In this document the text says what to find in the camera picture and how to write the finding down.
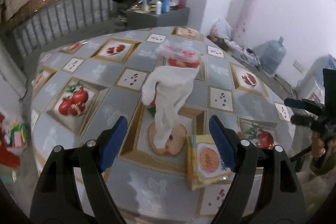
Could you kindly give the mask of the right hand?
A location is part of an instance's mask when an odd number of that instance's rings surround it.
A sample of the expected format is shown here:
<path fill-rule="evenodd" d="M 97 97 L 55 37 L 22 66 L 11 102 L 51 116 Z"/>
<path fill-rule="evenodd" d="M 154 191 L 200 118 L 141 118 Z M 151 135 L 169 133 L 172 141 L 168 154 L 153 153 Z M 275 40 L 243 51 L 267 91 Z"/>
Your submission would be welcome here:
<path fill-rule="evenodd" d="M 311 153 L 315 162 L 317 162 L 318 159 L 323 155 L 326 155 L 325 160 L 330 157 L 331 151 L 333 149 L 333 140 L 330 140 L 327 143 L 327 147 L 328 149 L 326 151 L 324 141 L 320 139 L 319 133 L 314 131 L 311 137 Z"/>

